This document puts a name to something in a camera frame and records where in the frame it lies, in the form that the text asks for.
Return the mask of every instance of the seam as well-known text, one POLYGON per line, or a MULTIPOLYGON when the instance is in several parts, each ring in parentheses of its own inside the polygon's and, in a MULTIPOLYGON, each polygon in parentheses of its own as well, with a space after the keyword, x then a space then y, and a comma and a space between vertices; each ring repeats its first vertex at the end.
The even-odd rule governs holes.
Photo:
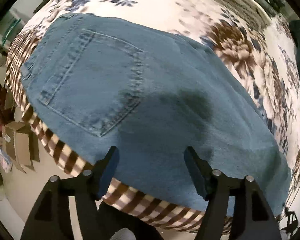
POLYGON ((81 47, 79 51, 77 51, 77 56, 64 68, 62 68, 60 75, 60 82, 58 82, 56 89, 50 93, 49 91, 45 91, 47 93, 47 96, 43 96, 40 93, 39 101, 44 104, 46 107, 51 109, 56 114, 60 115, 64 119, 68 120, 72 124, 78 126, 79 128, 83 129, 84 131, 94 135, 101 137, 108 133, 111 129, 113 129, 119 122, 121 122, 136 106, 139 105, 141 101, 141 95, 143 92, 143 60, 144 60, 144 51, 140 50, 139 48, 135 47, 134 45, 125 42, 123 40, 120 40, 118 38, 114 38, 108 35, 104 35, 101 33, 96 33, 90 30, 82 29, 82 32, 79 34, 85 35, 88 37, 87 40, 84 41, 84 46, 81 47), (124 102, 120 105, 119 110, 110 109, 106 116, 102 118, 97 124, 101 128, 96 128, 96 123, 90 123, 88 125, 82 125, 80 123, 75 122, 70 117, 60 113, 55 107, 49 106, 49 103, 54 98, 58 90, 61 88, 61 86, 66 81, 67 77, 69 76, 69 72, 74 67, 75 63, 78 61, 78 59, 81 57, 82 52, 85 50, 86 46, 90 43, 90 41, 94 39, 94 41, 105 43, 105 41, 109 41, 106 43, 107 46, 115 47, 116 49, 122 50, 126 52, 127 54, 131 55, 133 57, 133 63, 130 66, 130 71, 132 74, 130 75, 130 89, 129 89, 129 95, 125 98, 124 102))
POLYGON ((75 57, 75 59, 71 60, 65 67, 63 67, 63 71, 60 75, 62 75, 61 80, 59 82, 59 84, 57 85, 57 87, 55 88, 55 90, 52 92, 52 94, 49 93, 49 98, 47 98, 46 96, 42 96, 40 93, 40 101, 42 101, 42 103, 44 103, 45 105, 48 105, 50 103, 50 101, 54 98, 55 94, 58 92, 58 90, 60 89, 60 87, 63 85, 63 83, 65 82, 65 80, 68 77, 68 73, 72 70, 74 64, 78 61, 79 57, 81 56, 82 52, 84 51, 84 49, 87 47, 87 45, 89 44, 89 42, 91 41, 91 39, 93 38, 93 36, 90 36, 84 43, 84 45, 81 47, 81 49, 77 52, 77 56, 75 57))
POLYGON ((39 44, 37 45, 37 51, 35 51, 34 53, 32 53, 32 58, 28 59, 26 62, 24 62, 21 67, 20 67, 20 73, 21 73, 21 76, 23 77, 22 78, 22 81, 26 81, 29 79, 29 77, 31 76, 32 72, 31 72, 31 69, 32 67, 34 66, 34 64, 36 63, 36 60, 37 60, 37 57, 41 54, 42 52, 42 48, 43 46, 47 43, 47 41, 49 40, 50 36, 51 36, 51 33, 54 31, 54 28, 51 29, 51 32, 49 32, 47 34, 47 37, 46 37, 46 40, 41 43, 39 42, 39 44))
POLYGON ((46 65, 46 62, 48 59, 50 59, 52 57, 52 55, 55 53, 55 51, 58 49, 58 46, 60 45, 60 43, 65 39, 65 37, 68 36, 68 34, 77 27, 77 25, 79 25, 80 21, 83 19, 83 17, 79 17, 74 24, 67 30, 67 32, 62 36, 62 38, 58 41, 58 43, 55 45, 54 49, 49 53, 49 55, 47 56, 47 58, 42 61, 39 65, 39 67, 36 69, 35 72, 32 72, 31 74, 31 81, 29 82, 29 85, 31 85, 31 83, 34 81, 34 78, 41 73, 42 69, 44 68, 44 66, 46 65))

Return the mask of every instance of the pocket stitching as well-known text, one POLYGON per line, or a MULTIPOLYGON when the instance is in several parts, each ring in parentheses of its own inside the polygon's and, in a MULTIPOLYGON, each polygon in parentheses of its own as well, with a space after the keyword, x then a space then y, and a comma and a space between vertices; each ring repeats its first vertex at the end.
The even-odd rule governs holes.
POLYGON ((21 73, 22 81, 28 80, 28 78, 31 75, 31 72, 27 69, 27 67, 24 66, 24 64, 22 64, 20 67, 20 73, 21 73))
POLYGON ((30 76, 31 76, 31 68, 33 67, 33 65, 35 64, 35 62, 36 62, 36 60, 37 60, 37 57, 40 55, 40 53, 41 53, 41 51, 42 51, 42 48, 43 48, 43 46, 47 43, 47 41, 49 40, 49 38, 50 38, 50 36, 51 36, 51 33, 54 31, 54 28, 52 28, 51 30, 50 30, 50 32, 48 33, 48 35, 47 35, 47 37, 46 37, 46 39, 45 39, 45 41, 44 41, 44 43, 42 43, 41 44, 41 42, 39 41, 39 43, 37 44, 37 46, 36 46, 36 48, 35 49, 37 49, 36 50, 36 52, 35 52, 35 54, 36 55, 34 55, 33 53, 34 53, 34 50, 33 50, 33 52, 32 52, 32 54, 29 56, 29 58, 22 64, 22 66, 20 67, 20 71, 21 71, 21 74, 24 76, 24 74, 22 73, 22 72, 25 72, 25 78, 23 78, 22 80, 27 80, 30 76))
MULTIPOLYGON (((32 78, 32 81, 33 79, 41 73, 44 65, 46 64, 47 60, 49 58, 52 57, 52 55, 55 53, 56 49, 58 48, 59 44, 61 43, 61 41, 64 40, 65 37, 67 37, 67 35, 74 29, 77 27, 77 25, 80 23, 80 21, 83 19, 83 17, 79 17, 75 22, 74 24, 68 29, 68 31, 62 36, 62 38, 58 41, 58 43, 55 45, 55 47, 53 48, 53 50, 49 53, 49 55, 47 56, 47 58, 40 64, 40 66, 36 69, 36 72, 30 72, 30 75, 27 77, 27 79, 29 79, 29 77, 32 78)), ((36 59, 37 57, 40 55, 41 51, 42 51, 42 48, 43 46, 48 42, 50 36, 52 35, 53 31, 55 30, 56 28, 54 28, 52 26, 52 28, 50 30, 47 30, 47 32, 49 32, 49 34, 47 35, 46 37, 46 41, 44 44, 42 44, 41 48, 40 48, 40 51, 38 52, 38 55, 34 58, 33 60, 33 63, 31 64, 31 66, 33 66, 36 62, 36 59)))
POLYGON ((56 89, 54 89, 54 91, 51 94, 50 98, 45 99, 44 96, 42 96, 41 93, 40 93, 39 101, 42 104, 44 104, 46 107, 48 107, 49 109, 54 111, 56 114, 58 114, 61 117, 65 118, 66 120, 70 121, 71 123, 75 124, 76 126, 84 129, 88 133, 90 133, 92 135, 95 135, 95 136, 98 136, 98 137, 102 137, 103 135, 108 133, 112 128, 114 128, 119 122, 121 122, 140 103, 140 98, 141 98, 141 94, 142 94, 142 85, 143 85, 143 77, 142 77, 143 62, 142 61, 143 61, 143 58, 144 58, 144 51, 142 51, 141 49, 135 47, 134 45, 132 45, 132 44, 126 42, 126 41, 123 41, 123 40, 120 40, 118 38, 108 36, 108 35, 105 35, 105 34, 97 33, 97 32, 91 31, 91 30, 82 29, 80 34, 87 35, 87 37, 88 37, 88 39, 86 40, 84 46, 80 49, 80 52, 78 53, 77 57, 74 60, 71 61, 71 65, 66 67, 66 71, 62 72, 62 73, 64 73, 63 76, 62 76, 62 79, 58 83, 56 89), (89 124, 88 127, 85 127, 83 124, 75 122, 70 117, 60 113, 57 109, 53 108, 52 106, 49 106, 49 103, 51 102, 51 100, 53 99, 55 94, 58 92, 61 85, 67 79, 67 77, 68 77, 67 74, 71 71, 71 69, 73 68, 74 64, 78 61, 78 59, 80 58, 80 56, 81 56, 82 52, 84 51, 84 49, 86 48, 86 46, 90 43, 90 41, 95 36, 98 36, 98 37, 102 36, 102 37, 105 37, 107 40, 111 39, 111 40, 115 40, 117 42, 123 42, 123 44, 126 45, 126 46, 124 46, 124 48, 117 47, 117 46, 115 46, 115 48, 119 49, 119 50, 122 50, 122 51, 128 53, 129 55, 131 55, 133 57, 133 63, 132 63, 132 66, 130 67, 130 70, 133 73, 133 76, 130 78, 131 86, 133 88, 130 88, 130 90, 129 90, 130 95, 127 97, 127 99, 125 100, 125 103, 122 104, 122 107, 120 107, 119 110, 114 110, 113 108, 109 110, 109 112, 114 112, 115 114, 114 114, 113 117, 108 118, 108 119, 110 119, 108 122, 105 122, 106 116, 104 118, 102 118, 102 120, 100 121, 101 122, 101 128, 96 128, 95 124, 89 124))

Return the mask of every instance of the back pocket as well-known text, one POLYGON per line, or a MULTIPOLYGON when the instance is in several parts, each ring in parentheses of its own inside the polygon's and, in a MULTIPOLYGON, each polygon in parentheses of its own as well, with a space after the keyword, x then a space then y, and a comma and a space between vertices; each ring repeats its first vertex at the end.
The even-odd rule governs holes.
POLYGON ((58 59, 39 101, 101 137, 139 104, 143 67, 144 52, 137 47, 82 29, 58 59))

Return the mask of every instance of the black metal bracket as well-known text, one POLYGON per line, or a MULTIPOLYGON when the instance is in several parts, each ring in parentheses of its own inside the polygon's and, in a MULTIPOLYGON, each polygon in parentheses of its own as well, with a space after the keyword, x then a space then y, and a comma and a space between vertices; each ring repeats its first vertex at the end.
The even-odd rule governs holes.
POLYGON ((221 238, 229 196, 235 196, 230 240, 281 240, 271 208, 252 176, 227 177, 201 160, 192 147, 187 147, 184 158, 198 194, 209 201, 196 240, 221 238))
POLYGON ((284 207, 284 214, 286 217, 288 217, 288 221, 287 226, 282 229, 286 230, 287 234, 290 233, 292 236, 299 224, 296 213, 294 211, 289 211, 287 207, 284 207))

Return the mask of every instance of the flower pattern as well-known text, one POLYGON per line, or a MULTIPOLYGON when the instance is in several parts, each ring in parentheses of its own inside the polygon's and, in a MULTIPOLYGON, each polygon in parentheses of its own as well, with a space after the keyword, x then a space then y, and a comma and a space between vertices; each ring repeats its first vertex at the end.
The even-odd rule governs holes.
POLYGON ((84 6, 90 0, 71 0, 71 5, 68 8, 65 8, 66 11, 74 12, 78 10, 81 6, 84 6))
POLYGON ((178 29, 168 29, 167 31, 181 34, 200 42, 200 37, 206 32, 209 24, 212 22, 210 15, 202 10, 205 4, 202 1, 193 2, 190 0, 178 1, 175 4, 181 8, 178 20, 180 25, 178 29))
POLYGON ((236 23, 240 22, 229 10, 221 8, 221 11, 223 11, 223 13, 220 15, 226 19, 229 19, 233 25, 237 26, 236 23))
POLYGON ((253 47, 257 51, 259 52, 261 52, 262 50, 266 51, 267 49, 266 38, 262 32, 257 31, 248 26, 248 36, 250 36, 253 47))
POLYGON ((255 84, 263 98, 263 105, 269 119, 282 112, 282 87, 274 59, 261 52, 254 70, 255 84))
POLYGON ((222 20, 211 26, 206 37, 212 41, 209 44, 213 51, 229 69, 233 66, 240 78, 253 75, 256 65, 252 54, 253 46, 242 30, 222 20))
POLYGON ((115 3, 116 6, 117 5, 121 5, 121 6, 127 5, 129 7, 131 7, 134 3, 137 3, 134 0, 111 0, 111 2, 115 3))
POLYGON ((291 32, 289 30, 289 24, 284 17, 280 17, 279 20, 276 22, 276 28, 280 34, 284 34, 287 38, 293 40, 291 32))
POLYGON ((267 112, 266 112, 264 104, 263 104, 263 98, 262 97, 260 97, 258 99, 258 105, 259 105, 258 110, 261 113, 263 121, 265 122, 265 124, 268 127, 269 131, 274 135, 277 131, 277 126, 274 124, 274 121, 272 119, 268 118, 267 112))
POLYGON ((300 78, 299 78, 297 64, 290 59, 287 52, 283 48, 281 48, 280 46, 278 46, 278 47, 284 57, 286 65, 287 65, 287 77, 288 77, 290 86, 295 90, 297 97, 299 97, 299 95, 300 95, 300 78))

